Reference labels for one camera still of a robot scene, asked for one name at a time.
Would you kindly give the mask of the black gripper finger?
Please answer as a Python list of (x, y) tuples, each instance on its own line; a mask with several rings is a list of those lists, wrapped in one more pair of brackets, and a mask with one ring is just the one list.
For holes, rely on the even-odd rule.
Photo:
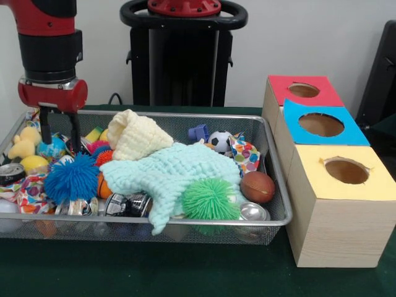
[(77, 113), (69, 113), (69, 119), (71, 122), (71, 146), (74, 152), (80, 152), (80, 123)]
[(45, 144), (51, 144), (51, 128), (48, 122), (49, 109), (47, 107), (40, 108), (40, 129), (41, 138)]

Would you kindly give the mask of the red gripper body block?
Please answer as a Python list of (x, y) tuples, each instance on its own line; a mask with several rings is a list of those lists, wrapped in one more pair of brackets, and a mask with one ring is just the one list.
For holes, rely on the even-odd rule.
[(87, 83), (73, 79), (65, 84), (38, 84), (21, 78), (18, 83), (21, 101), (29, 107), (50, 107), (59, 111), (78, 111), (85, 106)]

